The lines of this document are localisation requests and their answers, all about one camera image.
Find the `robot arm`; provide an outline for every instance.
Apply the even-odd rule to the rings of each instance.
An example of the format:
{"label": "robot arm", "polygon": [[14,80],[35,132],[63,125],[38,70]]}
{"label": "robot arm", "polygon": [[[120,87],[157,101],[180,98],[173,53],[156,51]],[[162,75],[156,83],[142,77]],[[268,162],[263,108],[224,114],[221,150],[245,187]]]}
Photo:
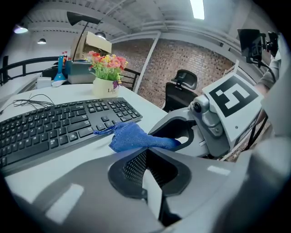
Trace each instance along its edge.
{"label": "robot arm", "polygon": [[221,157],[254,127],[263,95],[234,72],[202,90],[204,94],[196,97],[188,108],[170,112],[149,134],[175,138],[186,136],[188,141],[175,148],[175,152],[193,157],[209,154]]}

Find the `chair headrest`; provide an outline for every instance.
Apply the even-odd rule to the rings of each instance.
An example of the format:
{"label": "chair headrest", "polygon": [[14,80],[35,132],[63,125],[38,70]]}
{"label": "chair headrest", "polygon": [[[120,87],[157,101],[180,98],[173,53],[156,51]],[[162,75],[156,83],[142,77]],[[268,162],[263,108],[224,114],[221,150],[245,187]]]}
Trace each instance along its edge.
{"label": "chair headrest", "polygon": [[184,85],[193,90],[197,87],[197,76],[187,70],[178,70],[175,78],[171,79],[171,81]]}

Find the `red brick wall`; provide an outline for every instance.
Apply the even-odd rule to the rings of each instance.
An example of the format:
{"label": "red brick wall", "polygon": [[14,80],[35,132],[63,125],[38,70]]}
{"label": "red brick wall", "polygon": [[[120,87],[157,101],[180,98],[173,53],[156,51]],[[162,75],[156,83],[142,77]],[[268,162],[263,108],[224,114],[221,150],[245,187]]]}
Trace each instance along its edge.
{"label": "red brick wall", "polygon": [[[124,56],[128,68],[141,72],[152,39],[132,40],[112,45],[112,53]],[[202,88],[221,78],[224,70],[233,66],[225,57],[201,46],[183,41],[160,39],[153,51],[138,94],[155,105],[162,107],[165,101],[165,86],[179,69],[189,70],[198,77],[199,95]]]}

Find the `cardboard box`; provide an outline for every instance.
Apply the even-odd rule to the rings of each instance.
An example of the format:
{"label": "cardboard box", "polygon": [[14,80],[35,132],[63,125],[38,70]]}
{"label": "cardboard box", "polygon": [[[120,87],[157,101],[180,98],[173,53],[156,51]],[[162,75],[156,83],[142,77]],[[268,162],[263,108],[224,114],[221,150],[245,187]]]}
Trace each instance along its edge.
{"label": "cardboard box", "polygon": [[[75,48],[80,35],[76,36],[71,45],[70,57],[73,59]],[[88,52],[95,51],[106,55],[111,53],[111,43],[100,38],[92,32],[85,31],[80,39],[74,60],[83,60],[88,57]]]}

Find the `metal railing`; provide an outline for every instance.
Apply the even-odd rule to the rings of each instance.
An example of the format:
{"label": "metal railing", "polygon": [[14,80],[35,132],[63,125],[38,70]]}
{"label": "metal railing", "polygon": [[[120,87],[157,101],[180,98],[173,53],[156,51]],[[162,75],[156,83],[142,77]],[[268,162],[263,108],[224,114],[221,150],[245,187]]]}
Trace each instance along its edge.
{"label": "metal railing", "polygon": [[[33,71],[33,72],[26,73],[26,65],[28,65],[28,64],[45,62],[45,61],[58,61],[58,59],[59,59],[58,56],[38,57],[38,58],[27,59],[24,61],[19,61],[19,62],[10,64],[10,65],[7,65],[7,66],[0,69],[0,85],[2,86],[3,84],[8,82],[9,80],[13,80],[13,79],[18,78],[18,77],[23,77],[26,75],[31,75],[31,74],[36,74],[36,73],[41,73],[44,71],[44,70],[41,70],[41,71]],[[14,77],[10,77],[8,75],[8,70],[19,67],[19,66],[22,66],[22,74],[14,76]],[[125,68],[124,71],[134,74],[134,77],[130,77],[130,76],[126,76],[126,75],[122,74],[123,77],[130,78],[133,80],[132,82],[122,81],[123,83],[131,84],[131,86],[126,86],[126,87],[133,91],[135,81],[137,79],[137,76],[140,76],[140,73],[133,71],[131,69],[127,69],[127,68]]]}

